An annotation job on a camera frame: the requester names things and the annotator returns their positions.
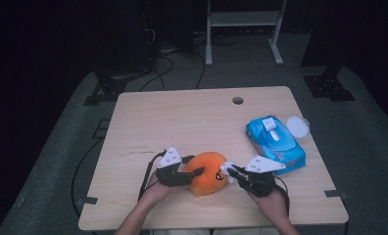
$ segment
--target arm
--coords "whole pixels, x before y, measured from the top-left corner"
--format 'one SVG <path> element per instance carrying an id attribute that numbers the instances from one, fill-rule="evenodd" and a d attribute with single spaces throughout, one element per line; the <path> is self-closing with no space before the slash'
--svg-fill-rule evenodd
<path id="1" fill-rule="evenodd" d="M 299 235 L 298 230 L 296 230 L 289 220 L 288 214 L 286 213 L 285 201 L 279 191 L 273 190 L 268 196 L 261 198 L 256 197 L 250 192 L 248 194 L 280 235 Z"/>
<path id="2" fill-rule="evenodd" d="M 148 181 L 148 187 L 144 192 L 142 198 L 135 205 L 130 214 L 123 221 L 121 226 L 115 232 L 115 235 L 137 235 L 142 229 L 145 218 L 151 209 L 176 187 L 168 187 L 158 181 L 155 172 L 151 174 Z"/>

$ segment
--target person's right hand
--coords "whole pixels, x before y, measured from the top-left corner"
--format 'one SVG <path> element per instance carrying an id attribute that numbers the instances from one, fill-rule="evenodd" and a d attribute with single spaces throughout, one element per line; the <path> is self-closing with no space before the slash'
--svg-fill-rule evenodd
<path id="1" fill-rule="evenodd" d="M 285 200 L 283 195 L 276 189 L 266 197 L 256 197 L 249 191 L 246 191 L 255 201 L 262 214 L 276 227 L 280 234 L 299 234 L 292 225 L 286 212 Z"/>

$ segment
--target dark background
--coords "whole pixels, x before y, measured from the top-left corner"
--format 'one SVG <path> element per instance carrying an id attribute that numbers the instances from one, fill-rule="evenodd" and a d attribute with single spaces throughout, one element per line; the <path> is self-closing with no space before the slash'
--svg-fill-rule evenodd
<path id="1" fill-rule="evenodd" d="M 214 0 L 213 6 L 277 7 L 274 0 Z M 205 30 L 205 16 L 204 0 L 0 0 L 0 223 L 94 59 L 112 59 L 122 69 L 149 68 L 155 55 L 143 25 L 189 49 L 191 32 Z M 282 31 L 310 30 L 303 66 L 338 57 L 388 116 L 388 1 L 290 0 Z"/>

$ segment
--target orange object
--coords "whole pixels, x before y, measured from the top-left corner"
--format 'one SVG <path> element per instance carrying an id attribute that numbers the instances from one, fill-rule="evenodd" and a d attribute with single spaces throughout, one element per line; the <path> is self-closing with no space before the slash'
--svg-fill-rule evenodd
<path id="1" fill-rule="evenodd" d="M 191 192 L 196 197 L 215 193 L 227 183 L 228 176 L 220 171 L 220 166 L 227 159 L 216 152 L 205 152 L 190 160 L 184 168 L 184 172 L 192 172 L 196 168 L 204 167 L 201 175 L 194 177 L 191 182 Z"/>

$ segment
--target floor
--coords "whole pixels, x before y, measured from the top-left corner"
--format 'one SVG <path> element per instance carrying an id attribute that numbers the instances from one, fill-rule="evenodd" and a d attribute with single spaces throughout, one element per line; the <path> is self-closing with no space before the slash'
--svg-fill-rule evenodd
<path id="1" fill-rule="evenodd" d="M 388 234 L 388 118 L 363 81 L 345 68 L 338 79 L 356 101 L 332 102 L 312 95 L 303 76 L 320 74 L 324 68 L 300 67 L 309 37 L 307 33 L 280 34 L 282 67 L 275 64 L 268 47 L 270 34 L 228 38 L 238 42 L 214 46 L 211 67 L 204 67 L 205 46 L 199 45 L 196 53 L 181 51 L 158 59 L 157 72 L 164 73 L 162 80 L 153 79 L 158 73 L 151 72 L 130 81 L 125 92 L 288 86 L 311 124 L 312 136 L 336 188 L 347 196 L 347 234 Z M 169 44 L 164 50 L 172 48 Z M 94 132 L 100 123 L 108 127 L 115 108 L 115 102 L 83 105 L 96 85 L 92 72 L 76 88 L 0 234 L 89 233 L 78 228 L 77 214 L 103 145 L 98 137 L 105 132 Z M 345 230 L 340 224 L 297 227 L 310 235 L 344 234 Z"/>

